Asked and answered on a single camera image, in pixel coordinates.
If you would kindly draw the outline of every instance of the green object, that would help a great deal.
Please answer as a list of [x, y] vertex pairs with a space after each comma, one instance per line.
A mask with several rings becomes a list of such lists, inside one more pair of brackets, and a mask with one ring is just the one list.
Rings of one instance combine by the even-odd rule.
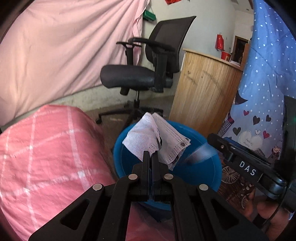
[[156, 15], [152, 12], [149, 12], [147, 10], [144, 11], [143, 13], [143, 19], [147, 21], [155, 21], [156, 20]]

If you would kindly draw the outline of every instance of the wood grain surface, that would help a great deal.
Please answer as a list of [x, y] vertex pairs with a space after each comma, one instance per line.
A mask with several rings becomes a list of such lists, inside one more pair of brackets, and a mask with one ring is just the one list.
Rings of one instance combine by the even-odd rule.
[[242, 71], [216, 58], [186, 52], [169, 120], [203, 136], [222, 126], [240, 83]]
[[195, 54], [198, 54], [198, 55], [202, 55], [202, 56], [205, 56], [205, 57], [208, 57], [208, 58], [211, 58], [211, 59], [215, 59], [219, 62], [222, 62], [222, 63], [225, 63], [227, 65], [230, 65], [238, 70], [241, 70], [240, 66], [236, 65], [236, 64], [233, 64], [229, 61], [226, 61], [225, 59], [221, 59], [221, 58], [218, 58], [216, 56], [213, 56], [213, 55], [209, 55], [209, 54], [205, 54], [205, 53], [201, 53], [201, 52], [198, 52], [198, 51], [195, 51], [195, 50], [192, 50], [192, 49], [186, 49], [184, 48], [183, 51], [186, 51], [186, 52], [190, 52], [190, 53], [195, 53]]

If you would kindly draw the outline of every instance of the red bucket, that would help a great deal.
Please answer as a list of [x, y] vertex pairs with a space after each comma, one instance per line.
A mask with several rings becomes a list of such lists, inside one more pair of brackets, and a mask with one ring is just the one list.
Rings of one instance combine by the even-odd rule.
[[231, 54], [225, 52], [225, 51], [222, 51], [221, 52], [221, 59], [224, 59], [226, 61], [229, 61], [230, 60], [230, 57], [231, 57]]

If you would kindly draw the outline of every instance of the red paper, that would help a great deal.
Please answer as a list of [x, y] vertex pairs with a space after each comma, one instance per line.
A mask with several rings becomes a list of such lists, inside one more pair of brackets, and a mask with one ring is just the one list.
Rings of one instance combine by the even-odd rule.
[[179, 2], [179, 1], [181, 1], [181, 0], [165, 0], [165, 1], [166, 1], [166, 3], [167, 3], [168, 5], [170, 5], [170, 4], [172, 4], [172, 3]]
[[222, 35], [217, 35], [216, 49], [224, 50], [224, 39]]

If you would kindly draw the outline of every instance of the human hand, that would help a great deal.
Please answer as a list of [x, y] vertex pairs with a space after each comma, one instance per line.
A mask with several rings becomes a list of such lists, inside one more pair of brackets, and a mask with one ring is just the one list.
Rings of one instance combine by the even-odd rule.
[[[252, 221], [250, 216], [253, 213], [253, 209], [254, 209], [254, 204], [253, 204], [254, 197], [255, 197], [255, 190], [253, 190], [253, 192], [250, 193], [249, 202], [246, 204], [246, 207], [244, 210], [245, 217], [250, 221]], [[257, 211], [262, 218], [268, 219], [274, 213], [277, 207], [278, 207], [278, 203], [276, 202], [259, 202], [257, 204]], [[289, 212], [286, 211], [285, 209], [280, 208], [278, 210], [276, 215], [271, 219], [270, 221], [271, 225], [266, 231], [266, 235], [270, 241], [274, 241], [285, 229], [285, 227], [289, 222], [289, 217], [290, 217]]]

